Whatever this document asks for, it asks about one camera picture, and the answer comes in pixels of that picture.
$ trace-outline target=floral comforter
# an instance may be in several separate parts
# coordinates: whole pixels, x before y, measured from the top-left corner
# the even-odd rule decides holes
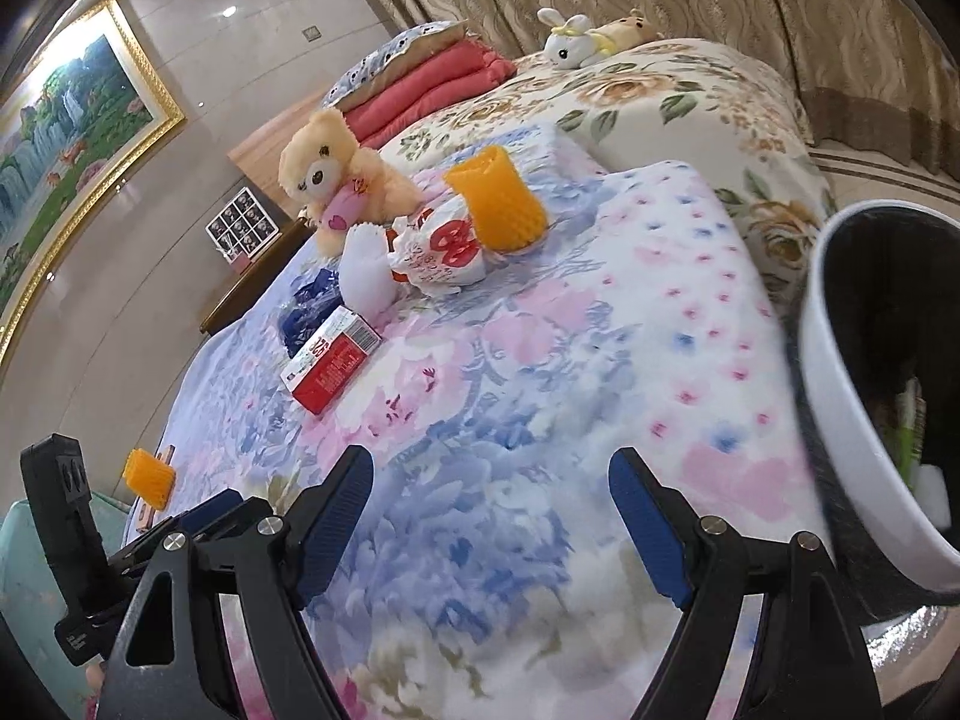
[[[544,239],[459,295],[397,304],[319,417],[280,383],[280,307],[320,267],[306,245],[200,351],[164,437],[171,512],[228,485],[284,512],[344,447],[371,451],[373,495],[305,612],[354,720],[630,716],[679,613],[608,492],[623,445],[741,533],[826,532],[781,327],[704,180],[677,162],[597,175],[550,128],[493,140],[544,201]],[[416,177],[431,194],[441,167]],[[745,608],[715,720],[746,674]],[[236,603],[224,624],[248,716],[269,717]]]
[[[387,143],[404,172],[520,124],[554,122],[608,170],[664,159],[693,165],[723,200],[778,310],[793,298],[820,225],[835,211],[811,162],[806,114],[764,63],[706,40],[667,40],[579,71],[542,55],[474,100]]]

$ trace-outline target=silver bolt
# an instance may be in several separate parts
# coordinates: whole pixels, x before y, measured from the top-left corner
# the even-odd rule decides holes
[[[720,533],[726,533],[727,531],[727,521],[715,514],[708,514],[706,517],[700,518],[700,527],[711,536],[720,536]]]
[[[817,538],[816,533],[810,533],[810,531],[800,531],[800,533],[797,533],[797,543],[800,544],[800,547],[810,552],[816,552],[820,549],[819,538]]]
[[[273,536],[283,530],[283,520],[279,517],[264,517],[256,523],[256,531],[262,536]]]
[[[183,533],[167,533],[163,540],[163,548],[167,552],[176,552],[186,543],[186,536]]]

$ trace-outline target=curtain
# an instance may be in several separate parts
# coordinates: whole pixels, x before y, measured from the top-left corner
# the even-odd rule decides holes
[[[874,149],[960,179],[960,85],[947,57],[901,0],[380,0],[398,26],[468,19],[510,57],[548,30],[538,8],[601,25],[638,7],[664,33],[723,43],[792,83],[814,137]]]

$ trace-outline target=wooden headboard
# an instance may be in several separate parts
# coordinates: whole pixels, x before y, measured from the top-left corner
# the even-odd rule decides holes
[[[291,218],[296,218],[301,204],[291,200],[277,182],[280,151],[290,143],[293,134],[306,124],[306,119],[317,109],[325,94],[326,87],[323,87],[294,103],[227,153],[234,165],[243,170],[248,179],[265,191]]]

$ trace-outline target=yellow foam fruit net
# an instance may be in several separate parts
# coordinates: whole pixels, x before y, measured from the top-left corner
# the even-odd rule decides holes
[[[127,487],[143,498],[149,506],[162,512],[166,509],[174,488],[176,471],[150,452],[135,449],[127,456],[123,479]]]
[[[493,251],[528,247],[546,231],[546,211],[503,146],[487,146],[443,178],[467,202],[477,241]]]

